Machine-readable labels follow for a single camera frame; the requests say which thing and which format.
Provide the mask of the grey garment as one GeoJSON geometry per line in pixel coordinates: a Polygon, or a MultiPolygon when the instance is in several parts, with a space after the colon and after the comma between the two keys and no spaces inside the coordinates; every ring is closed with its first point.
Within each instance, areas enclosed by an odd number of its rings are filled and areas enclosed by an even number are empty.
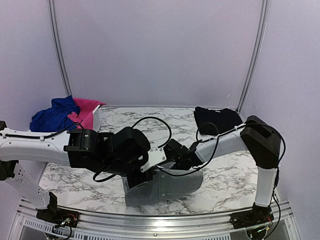
{"type": "Polygon", "coordinates": [[[201,171],[166,169],[168,173],[153,170],[153,180],[129,188],[127,177],[122,178],[125,204],[128,207],[153,205],[185,197],[200,189],[204,174],[201,171]]]}

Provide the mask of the black t-shirt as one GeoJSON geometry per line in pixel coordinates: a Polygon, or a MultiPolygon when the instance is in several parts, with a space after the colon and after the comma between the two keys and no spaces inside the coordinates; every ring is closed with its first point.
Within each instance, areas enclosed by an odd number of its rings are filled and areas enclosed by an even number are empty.
{"type": "Polygon", "coordinates": [[[207,109],[195,107],[194,119],[201,135],[216,136],[243,123],[238,113],[232,109],[207,109]]]}

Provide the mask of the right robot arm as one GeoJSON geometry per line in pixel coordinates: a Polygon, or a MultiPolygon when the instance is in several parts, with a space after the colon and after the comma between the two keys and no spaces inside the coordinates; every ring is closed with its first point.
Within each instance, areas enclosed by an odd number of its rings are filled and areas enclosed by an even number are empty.
{"type": "Polygon", "coordinates": [[[287,150],[283,136],[255,115],[208,139],[197,138],[190,147],[171,140],[167,145],[173,170],[199,171],[214,158],[239,151],[249,151],[258,169],[253,209],[247,219],[258,224],[267,216],[279,182],[279,165],[287,150]]]}

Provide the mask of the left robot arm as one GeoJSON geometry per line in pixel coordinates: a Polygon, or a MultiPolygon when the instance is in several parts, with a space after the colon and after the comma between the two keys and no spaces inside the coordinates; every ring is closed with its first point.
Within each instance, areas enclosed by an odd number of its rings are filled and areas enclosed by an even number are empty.
{"type": "Polygon", "coordinates": [[[127,126],[117,133],[96,132],[83,127],[45,135],[16,132],[6,126],[0,131],[0,179],[18,190],[53,223],[63,219],[57,197],[43,190],[25,172],[21,161],[54,163],[93,173],[93,181],[106,182],[115,176],[151,178],[142,167],[151,150],[147,137],[127,126]]]}

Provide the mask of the white plastic laundry basket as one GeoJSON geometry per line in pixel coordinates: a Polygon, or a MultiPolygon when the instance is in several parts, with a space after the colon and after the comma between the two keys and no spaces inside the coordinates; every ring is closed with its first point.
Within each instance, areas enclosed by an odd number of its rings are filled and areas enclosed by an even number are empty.
{"type": "Polygon", "coordinates": [[[29,124],[32,132],[51,133],[72,129],[98,131],[100,118],[98,108],[81,109],[78,106],[52,106],[37,112],[29,124]]]}

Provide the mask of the pink garment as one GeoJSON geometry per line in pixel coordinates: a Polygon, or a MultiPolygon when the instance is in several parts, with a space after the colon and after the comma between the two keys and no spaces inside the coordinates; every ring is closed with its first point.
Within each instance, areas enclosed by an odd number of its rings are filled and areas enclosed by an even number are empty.
{"type": "Polygon", "coordinates": [[[74,97],[73,100],[80,111],[79,113],[73,111],[67,117],[71,121],[81,124],[85,129],[91,129],[98,132],[101,126],[99,108],[105,106],[106,103],[77,97],[74,97]]]}

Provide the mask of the blue garment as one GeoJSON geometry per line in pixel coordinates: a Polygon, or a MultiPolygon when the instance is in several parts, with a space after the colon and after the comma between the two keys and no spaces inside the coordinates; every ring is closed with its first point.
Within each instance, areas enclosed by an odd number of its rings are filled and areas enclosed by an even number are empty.
{"type": "Polygon", "coordinates": [[[76,105],[71,95],[65,98],[54,98],[51,100],[51,107],[38,111],[29,124],[32,132],[58,132],[61,130],[72,130],[77,125],[68,115],[80,113],[80,107],[76,105]]]}

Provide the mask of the aluminium front frame rail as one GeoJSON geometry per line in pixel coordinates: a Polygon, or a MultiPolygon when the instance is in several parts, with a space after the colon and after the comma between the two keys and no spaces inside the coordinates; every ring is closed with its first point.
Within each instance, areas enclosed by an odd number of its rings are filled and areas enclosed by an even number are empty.
{"type": "MultiPolygon", "coordinates": [[[[233,211],[192,215],[129,215],[78,209],[73,240],[247,240],[257,226],[235,229],[233,211]]],[[[68,231],[53,232],[53,224],[36,218],[35,207],[26,199],[19,203],[10,240],[44,240],[48,235],[66,238],[68,231]]]]}

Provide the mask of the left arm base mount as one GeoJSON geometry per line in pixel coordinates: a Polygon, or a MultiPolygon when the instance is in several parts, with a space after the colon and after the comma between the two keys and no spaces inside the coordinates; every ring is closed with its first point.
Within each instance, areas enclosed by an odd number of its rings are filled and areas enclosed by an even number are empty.
{"type": "Polygon", "coordinates": [[[57,210],[37,209],[36,218],[53,223],[59,227],[76,228],[78,225],[80,213],[78,211],[57,208],[57,210]]]}

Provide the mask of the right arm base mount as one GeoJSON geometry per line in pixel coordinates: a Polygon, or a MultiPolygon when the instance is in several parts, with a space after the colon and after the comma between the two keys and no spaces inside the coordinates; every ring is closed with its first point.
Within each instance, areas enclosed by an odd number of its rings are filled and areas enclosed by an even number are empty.
{"type": "Polygon", "coordinates": [[[270,210],[247,210],[232,213],[229,222],[234,229],[247,228],[265,223],[271,223],[274,220],[274,215],[270,210]]]}

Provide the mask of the right aluminium corner post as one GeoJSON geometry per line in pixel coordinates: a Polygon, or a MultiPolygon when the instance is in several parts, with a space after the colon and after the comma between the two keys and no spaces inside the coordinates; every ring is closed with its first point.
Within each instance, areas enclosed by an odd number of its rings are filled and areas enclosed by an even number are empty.
{"type": "Polygon", "coordinates": [[[243,89],[242,89],[242,92],[240,95],[240,99],[238,101],[238,105],[236,108],[236,111],[238,113],[241,113],[244,108],[244,105],[245,105],[245,102],[246,102],[246,99],[249,94],[250,87],[251,87],[251,84],[252,84],[252,81],[254,78],[256,65],[257,65],[257,62],[259,59],[259,54],[261,52],[263,41],[264,41],[269,5],[270,5],[269,0],[262,0],[261,1],[258,28],[257,28],[257,32],[256,32],[254,45],[253,45],[253,51],[252,51],[251,59],[249,62],[248,70],[246,73],[244,86],[243,86],[243,89]]]}

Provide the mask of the aluminium corner post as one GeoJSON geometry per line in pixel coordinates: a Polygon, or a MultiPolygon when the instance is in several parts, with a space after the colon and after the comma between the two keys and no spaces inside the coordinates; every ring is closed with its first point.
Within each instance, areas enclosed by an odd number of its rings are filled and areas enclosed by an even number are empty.
{"type": "Polygon", "coordinates": [[[257,65],[257,62],[259,59],[259,54],[261,52],[263,41],[264,41],[269,5],[270,5],[269,0],[262,0],[261,1],[258,28],[257,28],[257,32],[256,32],[254,45],[253,45],[253,51],[252,51],[251,59],[249,62],[248,70],[246,73],[244,86],[243,86],[243,89],[242,89],[242,92],[240,95],[240,99],[238,101],[238,105],[236,108],[236,111],[238,113],[241,113],[244,108],[244,105],[245,105],[245,102],[246,102],[246,99],[249,94],[250,87],[251,87],[251,84],[252,84],[252,81],[254,78],[256,65],[257,65]]]}
{"type": "Polygon", "coordinates": [[[54,49],[57,57],[58,67],[62,77],[62,84],[66,92],[66,95],[70,96],[72,95],[72,87],[69,80],[69,76],[68,76],[68,72],[67,72],[67,68],[64,60],[61,40],[60,40],[56,5],[54,0],[48,0],[47,3],[48,3],[49,20],[51,25],[54,49]]]}

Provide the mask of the left aluminium corner post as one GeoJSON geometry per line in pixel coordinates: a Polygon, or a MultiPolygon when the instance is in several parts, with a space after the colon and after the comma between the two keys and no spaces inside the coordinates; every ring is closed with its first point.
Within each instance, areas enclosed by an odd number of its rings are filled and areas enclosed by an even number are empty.
{"type": "Polygon", "coordinates": [[[54,49],[57,57],[58,67],[62,77],[62,84],[66,92],[66,95],[70,96],[72,95],[72,87],[69,80],[69,76],[68,76],[68,72],[67,72],[67,68],[64,60],[61,40],[60,40],[56,5],[54,0],[48,0],[47,3],[48,3],[49,20],[51,25],[54,49]]]}

